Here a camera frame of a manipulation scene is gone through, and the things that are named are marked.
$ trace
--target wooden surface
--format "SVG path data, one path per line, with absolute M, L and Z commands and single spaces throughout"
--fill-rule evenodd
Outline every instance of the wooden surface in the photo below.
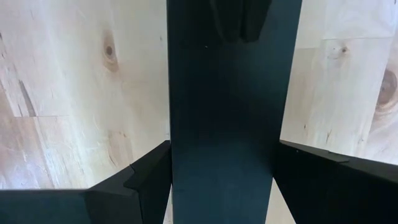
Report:
M 165 4 L 0 0 L 0 189 L 90 187 L 169 138 Z M 396 16 L 303 0 L 281 139 L 398 164 Z

